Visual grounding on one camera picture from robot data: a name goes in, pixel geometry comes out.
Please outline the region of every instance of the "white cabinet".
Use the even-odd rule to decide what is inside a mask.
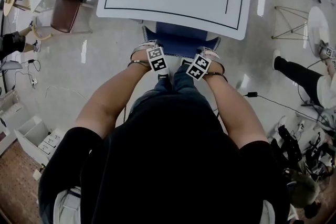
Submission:
[[[55,129],[50,135],[43,121],[34,116],[14,130],[23,150],[39,164],[47,165],[65,133]]]

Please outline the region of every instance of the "black shirt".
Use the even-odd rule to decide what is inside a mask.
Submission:
[[[104,140],[69,130],[40,180],[44,223],[53,222],[57,194],[75,186],[82,223],[259,223],[263,200],[276,223],[289,212],[270,145],[238,149],[210,108],[179,94],[146,100]]]

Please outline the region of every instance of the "white round table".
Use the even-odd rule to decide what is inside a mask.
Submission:
[[[319,58],[320,40],[323,40],[326,44],[328,44],[330,40],[328,22],[319,7],[313,7],[309,11],[308,38],[315,56]]]

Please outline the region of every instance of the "wrist strap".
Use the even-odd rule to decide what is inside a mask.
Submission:
[[[138,63],[138,64],[140,64],[140,65],[142,65],[142,66],[144,66],[144,67],[147,67],[147,68],[149,68],[149,69],[151,69],[151,66],[150,66],[150,64],[149,64],[149,61],[144,61],[144,60],[132,60],[128,65],[127,65],[127,67],[129,67],[131,64],[133,64],[133,63]]]
[[[210,73],[206,73],[206,75],[210,75],[210,76],[213,76],[213,75],[222,76],[226,80],[226,82],[228,82],[227,79],[226,79],[226,77],[223,74],[218,73],[218,72],[210,72]]]

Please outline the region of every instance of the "brown chair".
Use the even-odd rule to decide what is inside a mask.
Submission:
[[[63,33],[92,33],[91,29],[81,32],[71,31],[80,6],[94,8],[93,6],[82,3],[80,0],[56,0],[50,26]]]

